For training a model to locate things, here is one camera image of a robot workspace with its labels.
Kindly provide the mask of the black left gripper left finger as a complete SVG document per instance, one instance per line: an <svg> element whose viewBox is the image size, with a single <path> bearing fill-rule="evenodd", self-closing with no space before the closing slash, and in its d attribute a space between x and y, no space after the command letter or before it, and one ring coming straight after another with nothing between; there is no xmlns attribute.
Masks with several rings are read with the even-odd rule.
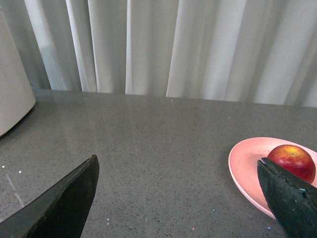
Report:
<svg viewBox="0 0 317 238"><path fill-rule="evenodd" d="M96 155L0 224L2 238L79 238L95 198Z"/></svg>

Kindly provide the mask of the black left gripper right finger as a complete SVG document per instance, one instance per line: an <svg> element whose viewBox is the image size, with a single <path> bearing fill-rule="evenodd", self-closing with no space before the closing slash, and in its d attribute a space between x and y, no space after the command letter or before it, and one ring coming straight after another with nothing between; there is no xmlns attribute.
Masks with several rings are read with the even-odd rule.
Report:
<svg viewBox="0 0 317 238"><path fill-rule="evenodd" d="M317 188L268 158L257 161L265 200L287 238L317 236Z"/></svg>

